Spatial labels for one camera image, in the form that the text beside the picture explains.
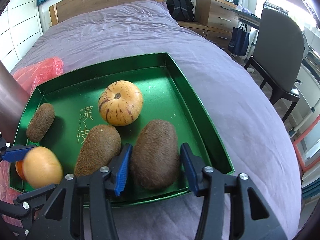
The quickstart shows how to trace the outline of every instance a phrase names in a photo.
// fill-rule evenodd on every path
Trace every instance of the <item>white wardrobe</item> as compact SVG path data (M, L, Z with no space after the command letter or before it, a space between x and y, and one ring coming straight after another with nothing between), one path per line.
M0 60L8 71L41 35L36 0L11 0L0 15Z

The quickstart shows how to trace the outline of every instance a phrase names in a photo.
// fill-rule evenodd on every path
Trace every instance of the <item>fruit stem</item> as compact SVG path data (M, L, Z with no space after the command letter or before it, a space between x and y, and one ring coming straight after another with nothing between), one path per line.
M121 97L121 94L120 93L116 93L114 99L119 99Z

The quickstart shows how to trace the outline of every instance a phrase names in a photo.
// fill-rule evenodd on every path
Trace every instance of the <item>desk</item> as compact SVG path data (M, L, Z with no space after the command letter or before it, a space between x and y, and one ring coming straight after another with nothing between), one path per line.
M261 19L257 16L254 16L252 14L248 14L245 12L241 12L238 11L236 9L230 9L231 11L233 11L235 13L235 15L238 17L239 22L243 22L247 25L249 25L250 27L254 28L254 29L259 29L260 27L260 22Z

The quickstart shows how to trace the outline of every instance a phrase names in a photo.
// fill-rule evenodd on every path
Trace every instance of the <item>logo on tray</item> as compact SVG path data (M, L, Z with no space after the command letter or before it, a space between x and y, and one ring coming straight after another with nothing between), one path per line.
M84 143L87 134L89 133L90 129L87 128L92 127L90 124L91 121L94 121L92 117L92 108L93 106L86 106L84 109L80 109L80 118L79 118L79 127L77 133L77 143Z

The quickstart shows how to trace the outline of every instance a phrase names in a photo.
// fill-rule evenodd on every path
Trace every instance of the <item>purple bedsheet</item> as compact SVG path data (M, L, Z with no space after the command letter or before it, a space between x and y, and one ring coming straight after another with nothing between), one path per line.
M51 27L12 70L58 56L68 72L120 57L169 52L212 118L235 167L246 172L291 239L297 231L301 186L284 125L239 64L181 28L164 4L140 1L82 14ZM202 199L191 194L114 209L120 239L194 239ZM230 203L225 203L225 225ZM228 239L228 226L223 239Z

